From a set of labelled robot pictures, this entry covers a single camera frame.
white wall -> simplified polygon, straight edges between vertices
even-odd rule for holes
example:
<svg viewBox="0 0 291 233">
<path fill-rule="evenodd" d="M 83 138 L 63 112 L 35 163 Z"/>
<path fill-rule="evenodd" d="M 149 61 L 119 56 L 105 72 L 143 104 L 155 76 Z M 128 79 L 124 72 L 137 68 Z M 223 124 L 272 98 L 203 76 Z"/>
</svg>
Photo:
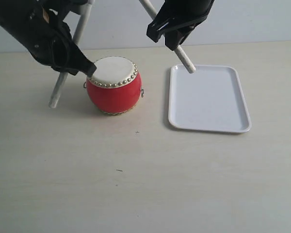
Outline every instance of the white wall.
<svg viewBox="0 0 291 233">
<path fill-rule="evenodd" d="M 157 9 L 163 0 L 153 0 Z M 67 23 L 74 31 L 78 16 Z M 150 22 L 138 0 L 96 0 L 82 49 L 163 46 L 146 36 Z M 291 40 L 291 0 L 216 0 L 209 18 L 186 45 Z M 25 49 L 0 27 L 0 52 Z"/>
</svg>

white stick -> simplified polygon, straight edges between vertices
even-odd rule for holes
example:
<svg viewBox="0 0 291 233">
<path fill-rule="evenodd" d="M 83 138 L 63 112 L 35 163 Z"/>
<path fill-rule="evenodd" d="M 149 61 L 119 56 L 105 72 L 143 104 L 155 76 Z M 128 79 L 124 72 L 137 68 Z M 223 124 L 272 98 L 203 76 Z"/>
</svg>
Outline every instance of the white stick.
<svg viewBox="0 0 291 233">
<path fill-rule="evenodd" d="M 150 17 L 154 19 L 155 16 L 157 15 L 157 12 L 154 6 L 152 5 L 152 3 L 150 2 L 150 0 L 139 0 L 139 2 L 145 8 L 145 10 L 150 15 Z M 175 49 L 175 54 L 178 56 L 178 58 L 180 59 L 180 61 L 183 63 L 183 65 L 185 66 L 185 68 L 188 70 L 190 74 L 196 71 L 194 64 L 189 59 L 188 55 L 186 55 L 185 51 L 183 50 L 181 46 L 178 46 Z"/>
<path fill-rule="evenodd" d="M 87 21 L 89 19 L 90 14 L 91 14 L 92 6 L 94 5 L 94 3 L 95 3 L 95 0 L 89 1 L 89 3 L 87 3 L 85 13 L 80 16 L 76 31 L 73 35 L 73 42 L 76 45 L 78 45 L 78 43 L 80 42 L 80 39 L 83 35 L 84 28 L 87 24 Z M 59 100 L 60 95 L 62 93 L 62 88 L 65 84 L 66 79 L 67 79 L 67 76 L 68 76 L 68 73 L 60 73 L 59 74 L 59 77 L 58 77 L 57 82 L 55 84 L 53 93 L 52 93 L 50 100 L 49 100 L 49 103 L 48 103 L 48 106 L 50 108 L 56 108 L 56 106 L 58 104 L 58 100 Z"/>
</svg>

drum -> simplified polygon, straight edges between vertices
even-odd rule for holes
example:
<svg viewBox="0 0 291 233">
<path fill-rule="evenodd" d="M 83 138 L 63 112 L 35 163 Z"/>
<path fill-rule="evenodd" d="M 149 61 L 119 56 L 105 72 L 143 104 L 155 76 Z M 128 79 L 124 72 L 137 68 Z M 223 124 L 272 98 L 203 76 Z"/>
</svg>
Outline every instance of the drum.
<svg viewBox="0 0 291 233">
<path fill-rule="evenodd" d="M 134 62 L 124 57 L 105 57 L 95 62 L 97 70 L 86 79 L 87 93 L 102 112 L 117 115 L 137 103 L 141 76 Z"/>
</svg>

wooden table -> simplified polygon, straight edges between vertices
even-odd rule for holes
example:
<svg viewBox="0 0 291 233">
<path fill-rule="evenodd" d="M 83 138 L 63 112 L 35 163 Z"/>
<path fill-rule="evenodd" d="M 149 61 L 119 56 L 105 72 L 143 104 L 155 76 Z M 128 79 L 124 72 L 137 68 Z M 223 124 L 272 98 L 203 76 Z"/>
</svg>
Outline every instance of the wooden table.
<svg viewBox="0 0 291 233">
<path fill-rule="evenodd" d="M 239 72 L 253 128 L 186 132 L 167 121 L 166 48 L 89 50 L 136 62 L 145 98 L 102 115 L 69 77 L 0 54 L 0 233 L 291 233 L 291 42 L 185 47 Z"/>
</svg>

white tray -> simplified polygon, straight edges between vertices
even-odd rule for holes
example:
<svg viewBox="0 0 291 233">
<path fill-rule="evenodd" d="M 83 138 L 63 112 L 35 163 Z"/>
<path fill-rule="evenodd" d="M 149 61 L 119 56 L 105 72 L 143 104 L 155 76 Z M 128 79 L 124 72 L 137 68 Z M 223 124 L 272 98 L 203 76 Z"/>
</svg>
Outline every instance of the white tray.
<svg viewBox="0 0 291 233">
<path fill-rule="evenodd" d="M 171 68 L 168 119 L 179 129 L 244 133 L 251 121 L 237 71 L 226 66 Z"/>
</svg>

